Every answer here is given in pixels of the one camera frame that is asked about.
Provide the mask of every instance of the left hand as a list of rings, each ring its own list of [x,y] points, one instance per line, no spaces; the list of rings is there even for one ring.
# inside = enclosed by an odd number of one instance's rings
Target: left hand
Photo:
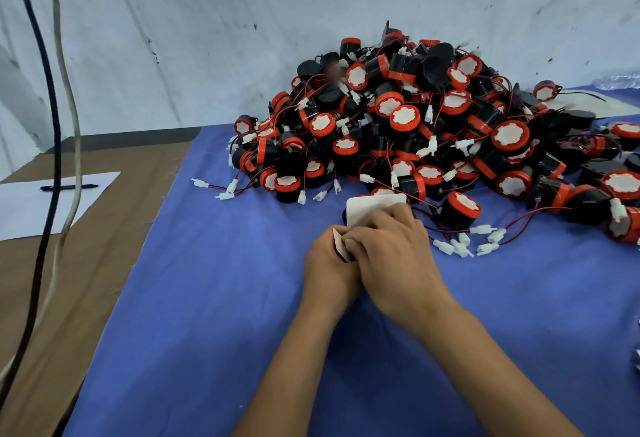
[[[315,239],[305,258],[300,309],[320,310],[337,322],[356,300],[362,286],[356,262],[345,263],[333,248],[333,228],[341,235],[345,226],[330,226]]]

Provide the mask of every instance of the white paper sheet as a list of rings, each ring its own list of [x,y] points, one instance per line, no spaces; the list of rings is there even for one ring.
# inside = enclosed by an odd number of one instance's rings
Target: white paper sheet
[[[594,98],[593,95],[597,95],[605,101]],[[601,92],[588,90],[562,90],[560,95],[551,101],[546,101],[545,104],[550,109],[564,107],[567,110],[587,110],[595,113],[599,119],[640,113],[640,108],[634,105],[617,100]]]
[[[118,172],[85,174],[83,176],[83,184],[98,184],[98,187],[83,189],[74,223],[96,202],[119,174]],[[63,178],[62,185],[75,185],[75,179],[75,177]],[[42,234],[52,193],[42,191],[40,187],[52,185],[53,180],[0,184],[0,240],[34,237]],[[60,233],[62,230],[73,198],[74,191],[72,189],[60,191],[52,233]]]

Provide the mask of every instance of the red wire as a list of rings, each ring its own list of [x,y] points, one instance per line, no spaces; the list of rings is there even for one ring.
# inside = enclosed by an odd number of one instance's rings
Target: red wire
[[[387,189],[390,189],[390,190],[392,190],[392,191],[399,192],[399,193],[402,193],[402,194],[406,194],[409,198],[415,199],[416,201],[420,201],[421,203],[424,203],[425,205],[428,205],[428,206],[430,206],[430,207],[432,207],[432,208],[439,208],[438,206],[436,206],[436,205],[432,205],[431,203],[428,203],[427,201],[425,201],[425,200],[423,200],[423,199],[416,198],[415,196],[412,196],[411,194],[407,194],[407,193],[405,193],[405,192],[403,192],[403,191],[400,191],[400,190],[398,190],[398,189],[396,189],[396,188],[394,188],[394,187],[387,186],[386,184],[384,184],[384,183],[382,183],[382,182],[378,181],[377,179],[375,179],[375,182],[376,182],[376,183],[378,183],[378,184],[380,184],[380,186],[382,186],[382,187],[386,187]]]

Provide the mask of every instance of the white card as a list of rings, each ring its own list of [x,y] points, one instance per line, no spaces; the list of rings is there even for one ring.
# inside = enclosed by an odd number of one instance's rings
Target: white card
[[[347,199],[347,226],[356,226],[364,216],[375,210],[406,203],[406,194],[384,194],[382,196],[359,196]]]

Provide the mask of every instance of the paper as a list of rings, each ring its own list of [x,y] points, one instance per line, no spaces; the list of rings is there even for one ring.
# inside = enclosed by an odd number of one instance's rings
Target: paper
[[[406,194],[384,194],[382,196],[359,196],[347,199],[347,226],[356,226],[364,216],[378,209],[397,203],[406,203]]]
[[[342,242],[342,235],[338,233],[338,230],[335,228],[333,229],[333,245],[335,245],[335,250],[338,252],[338,255],[340,255],[345,262],[351,260],[351,255]]]
[[[83,176],[83,184],[98,184],[98,187],[82,190],[74,223],[94,204],[119,174],[100,173]],[[75,184],[75,177],[62,179],[62,185]],[[35,237],[42,234],[52,193],[40,190],[41,186],[53,186],[53,180],[0,184],[0,240]],[[73,198],[72,189],[60,191],[52,233],[60,233],[62,230]]]
[[[594,98],[596,95],[605,101]],[[564,107],[567,110],[587,110],[593,112],[599,119],[609,117],[622,117],[625,115],[635,115],[640,113],[640,108],[619,101],[600,92],[592,92],[589,90],[562,90],[560,95],[555,99],[544,102],[550,109],[559,109]]]

